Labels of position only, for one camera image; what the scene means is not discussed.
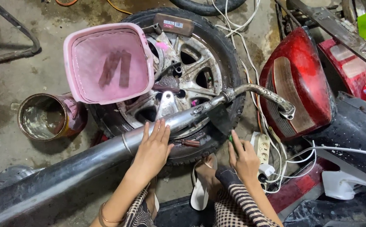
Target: paint can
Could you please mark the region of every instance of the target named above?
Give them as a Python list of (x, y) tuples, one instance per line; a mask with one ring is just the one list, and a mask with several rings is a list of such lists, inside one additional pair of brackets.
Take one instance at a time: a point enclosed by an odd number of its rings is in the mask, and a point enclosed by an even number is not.
[(50, 141), (82, 131), (88, 121), (83, 103), (70, 94), (35, 94), (19, 107), (18, 125), (30, 139)]

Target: gold bangle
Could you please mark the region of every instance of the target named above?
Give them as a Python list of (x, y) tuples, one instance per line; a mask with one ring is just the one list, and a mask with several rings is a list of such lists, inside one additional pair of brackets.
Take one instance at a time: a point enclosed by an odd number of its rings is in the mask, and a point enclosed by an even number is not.
[(103, 207), (105, 206), (106, 202), (104, 202), (100, 208), (99, 208), (99, 215), (98, 215), (98, 219), (99, 219), (99, 223), (102, 227), (108, 227), (107, 225), (105, 225), (105, 223), (103, 222), (103, 220), (105, 220), (106, 222), (109, 222), (109, 223), (119, 223), (119, 222), (122, 222), (124, 220), (124, 217), (121, 219), (121, 220), (118, 220), (118, 221), (109, 221), (107, 219), (105, 219), (105, 217), (103, 217)]

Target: white plug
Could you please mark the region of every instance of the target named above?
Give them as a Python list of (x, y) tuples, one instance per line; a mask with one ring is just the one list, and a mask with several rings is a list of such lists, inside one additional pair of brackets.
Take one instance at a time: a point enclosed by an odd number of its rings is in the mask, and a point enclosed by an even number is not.
[(263, 163), (260, 165), (259, 167), (259, 171), (261, 173), (264, 173), (267, 177), (271, 176), (271, 174), (273, 174), (275, 172), (274, 167), (270, 166), (267, 163)]

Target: foot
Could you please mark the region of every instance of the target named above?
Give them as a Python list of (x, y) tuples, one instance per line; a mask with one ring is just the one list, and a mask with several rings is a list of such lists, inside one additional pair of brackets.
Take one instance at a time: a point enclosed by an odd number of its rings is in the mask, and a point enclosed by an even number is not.
[(155, 220), (157, 210), (155, 207), (155, 189), (156, 189), (156, 177), (154, 177), (150, 181), (150, 186), (148, 187), (148, 193), (145, 197), (145, 202), (147, 203), (147, 207), (151, 213), (152, 220)]
[(199, 163), (195, 170), (197, 174), (203, 177), (207, 182), (207, 191), (209, 198), (215, 201), (216, 193), (222, 187), (221, 182), (215, 177), (216, 170), (213, 169), (214, 156), (207, 156)]

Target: motorcycle exhaust pipe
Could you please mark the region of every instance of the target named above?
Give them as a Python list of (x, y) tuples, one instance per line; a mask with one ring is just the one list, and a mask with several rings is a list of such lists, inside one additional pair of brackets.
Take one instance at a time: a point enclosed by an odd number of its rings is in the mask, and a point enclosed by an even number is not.
[[(170, 126), (171, 132), (177, 132), (202, 118), (216, 106), (231, 102), (245, 91), (253, 91), (275, 102), (279, 111), (284, 114), (293, 116), (295, 113), (295, 107), (277, 94), (255, 84), (245, 84), (235, 89), (226, 89), (201, 105), (165, 117), (166, 124)], [(132, 159), (141, 143), (143, 132), (144, 127), (136, 128), (0, 189), (0, 225), (38, 208), (60, 193), (115, 165)]]

